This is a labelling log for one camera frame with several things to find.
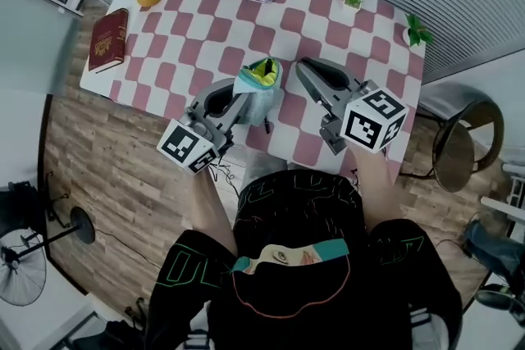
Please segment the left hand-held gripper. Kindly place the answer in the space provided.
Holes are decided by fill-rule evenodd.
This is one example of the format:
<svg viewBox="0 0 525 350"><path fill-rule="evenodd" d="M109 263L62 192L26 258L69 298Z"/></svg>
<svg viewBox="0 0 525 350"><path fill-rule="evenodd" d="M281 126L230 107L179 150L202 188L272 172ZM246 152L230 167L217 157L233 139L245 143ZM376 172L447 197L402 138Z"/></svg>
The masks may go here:
<svg viewBox="0 0 525 350"><path fill-rule="evenodd" d="M234 79L203 88L179 120L171 120L157 150L191 175L222 157L233 144L231 128L245 113L249 94L233 94Z"/></svg>

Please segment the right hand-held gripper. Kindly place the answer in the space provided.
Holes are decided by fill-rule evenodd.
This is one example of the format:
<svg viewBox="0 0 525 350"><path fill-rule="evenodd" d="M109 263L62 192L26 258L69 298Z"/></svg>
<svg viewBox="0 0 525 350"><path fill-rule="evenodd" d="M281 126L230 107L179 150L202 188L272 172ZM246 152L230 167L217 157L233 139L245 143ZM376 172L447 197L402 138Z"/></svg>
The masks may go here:
<svg viewBox="0 0 525 350"><path fill-rule="evenodd" d="M295 66L310 97L328 111L320 135L339 154L347 143L379 152L399 134L409 108L372 80L360 83L344 66L323 58L304 57Z"/></svg>

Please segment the light blue pouch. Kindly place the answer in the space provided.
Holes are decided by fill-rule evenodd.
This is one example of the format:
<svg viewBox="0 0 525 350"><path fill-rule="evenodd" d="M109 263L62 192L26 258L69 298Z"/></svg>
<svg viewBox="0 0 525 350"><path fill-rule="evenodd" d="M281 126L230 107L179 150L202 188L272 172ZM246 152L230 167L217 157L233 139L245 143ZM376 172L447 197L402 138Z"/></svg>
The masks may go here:
<svg viewBox="0 0 525 350"><path fill-rule="evenodd" d="M273 60L273 72L264 75L267 59ZM248 106L239 119L240 125L261 125L264 122L265 116L282 97L282 75L282 65L274 57L263 58L240 69L235 77L233 94L249 94Z"/></svg>

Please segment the person's right forearm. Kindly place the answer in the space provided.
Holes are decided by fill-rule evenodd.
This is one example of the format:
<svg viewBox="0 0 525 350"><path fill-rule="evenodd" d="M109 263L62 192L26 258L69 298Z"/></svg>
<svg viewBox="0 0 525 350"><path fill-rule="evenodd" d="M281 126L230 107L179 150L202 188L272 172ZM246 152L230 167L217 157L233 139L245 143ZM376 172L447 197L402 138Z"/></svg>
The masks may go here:
<svg viewBox="0 0 525 350"><path fill-rule="evenodd" d="M385 156L350 145L357 166L359 192L362 199L363 219L366 230L370 233L377 225L388 220L403 217L399 206Z"/></svg>

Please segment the person's left forearm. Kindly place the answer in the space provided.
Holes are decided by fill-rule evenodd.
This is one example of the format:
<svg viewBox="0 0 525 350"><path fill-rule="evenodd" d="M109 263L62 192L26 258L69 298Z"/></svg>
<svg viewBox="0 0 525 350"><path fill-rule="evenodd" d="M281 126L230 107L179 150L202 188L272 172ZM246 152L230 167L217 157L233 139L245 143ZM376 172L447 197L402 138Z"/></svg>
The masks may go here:
<svg viewBox="0 0 525 350"><path fill-rule="evenodd" d="M193 177L192 192L194 196L191 210L193 230L216 240L237 257L238 248L231 223L207 169L201 170Z"/></svg>

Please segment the small potted leafy plant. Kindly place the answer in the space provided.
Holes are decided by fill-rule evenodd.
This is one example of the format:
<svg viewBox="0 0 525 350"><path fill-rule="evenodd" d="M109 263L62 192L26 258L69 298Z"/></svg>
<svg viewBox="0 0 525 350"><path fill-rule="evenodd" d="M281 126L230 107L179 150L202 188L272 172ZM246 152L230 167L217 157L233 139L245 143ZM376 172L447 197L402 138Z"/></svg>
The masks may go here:
<svg viewBox="0 0 525 350"><path fill-rule="evenodd" d="M414 14L406 16L407 27L404 29L403 41L411 48L419 46L421 43L432 44L433 37L427 27L423 25L420 19Z"/></svg>

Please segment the dark red hardcover book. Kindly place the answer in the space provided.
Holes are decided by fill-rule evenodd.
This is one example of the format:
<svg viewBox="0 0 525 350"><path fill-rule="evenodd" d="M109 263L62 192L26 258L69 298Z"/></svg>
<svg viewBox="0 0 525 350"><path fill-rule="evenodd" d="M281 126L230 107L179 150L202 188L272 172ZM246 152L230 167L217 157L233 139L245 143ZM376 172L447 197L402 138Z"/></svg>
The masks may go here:
<svg viewBox="0 0 525 350"><path fill-rule="evenodd" d="M88 69L100 73L124 61L129 12L120 8L94 24L89 48Z"/></svg>

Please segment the brown wicker chair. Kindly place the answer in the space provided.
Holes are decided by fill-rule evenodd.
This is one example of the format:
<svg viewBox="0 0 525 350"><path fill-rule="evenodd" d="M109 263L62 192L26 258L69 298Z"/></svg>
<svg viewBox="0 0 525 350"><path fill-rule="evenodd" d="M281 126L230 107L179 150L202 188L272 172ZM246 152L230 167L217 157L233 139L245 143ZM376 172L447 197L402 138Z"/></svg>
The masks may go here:
<svg viewBox="0 0 525 350"><path fill-rule="evenodd" d="M435 179L447 192L458 192L472 175L498 158L504 142L503 114L487 94L463 84L432 86L429 94L420 97L420 104L425 112L419 116L439 125L432 168L425 177ZM485 155L476 158L471 132L483 127L492 129L492 139Z"/></svg>

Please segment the person in black shirt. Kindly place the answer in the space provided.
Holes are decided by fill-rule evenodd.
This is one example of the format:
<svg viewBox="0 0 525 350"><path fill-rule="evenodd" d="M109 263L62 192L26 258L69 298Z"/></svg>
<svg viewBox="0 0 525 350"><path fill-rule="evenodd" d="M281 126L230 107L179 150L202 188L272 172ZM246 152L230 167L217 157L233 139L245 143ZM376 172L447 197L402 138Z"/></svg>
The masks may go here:
<svg viewBox="0 0 525 350"><path fill-rule="evenodd" d="M235 252L200 230L171 247L144 350L452 350L463 309L427 233L367 230L352 184L283 170L249 184Z"/></svg>

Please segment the white shelf unit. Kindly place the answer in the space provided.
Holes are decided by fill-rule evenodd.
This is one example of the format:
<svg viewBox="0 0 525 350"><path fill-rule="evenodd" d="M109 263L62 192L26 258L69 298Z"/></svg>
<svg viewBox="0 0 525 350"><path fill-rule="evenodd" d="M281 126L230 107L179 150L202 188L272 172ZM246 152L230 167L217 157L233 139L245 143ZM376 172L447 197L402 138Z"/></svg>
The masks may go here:
<svg viewBox="0 0 525 350"><path fill-rule="evenodd" d="M504 195L498 199L482 196L481 204L504 213L510 220L525 226L525 164L504 163L502 171L509 181L504 188Z"/></svg>

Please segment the black backpack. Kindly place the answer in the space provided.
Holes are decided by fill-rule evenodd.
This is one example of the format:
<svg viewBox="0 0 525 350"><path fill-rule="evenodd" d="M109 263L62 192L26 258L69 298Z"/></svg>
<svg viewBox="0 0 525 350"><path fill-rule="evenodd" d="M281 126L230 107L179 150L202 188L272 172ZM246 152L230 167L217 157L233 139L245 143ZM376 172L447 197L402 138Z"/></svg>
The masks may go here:
<svg viewBox="0 0 525 350"><path fill-rule="evenodd" d="M95 335L71 337L73 350L144 350L147 316L143 298L137 298L135 305L126 307L121 314L94 295L90 297L94 314L104 327Z"/></svg>

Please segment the black standing fan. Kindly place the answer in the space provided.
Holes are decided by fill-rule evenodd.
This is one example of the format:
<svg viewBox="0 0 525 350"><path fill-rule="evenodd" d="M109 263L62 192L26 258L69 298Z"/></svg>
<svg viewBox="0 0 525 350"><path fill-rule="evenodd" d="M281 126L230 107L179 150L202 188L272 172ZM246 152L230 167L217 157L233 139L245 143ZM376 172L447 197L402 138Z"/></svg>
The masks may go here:
<svg viewBox="0 0 525 350"><path fill-rule="evenodd" d="M47 234L44 202L25 181L0 189L0 300L27 307L42 294L47 281L46 248L70 234L85 244L95 240L89 215L73 207L62 232Z"/></svg>

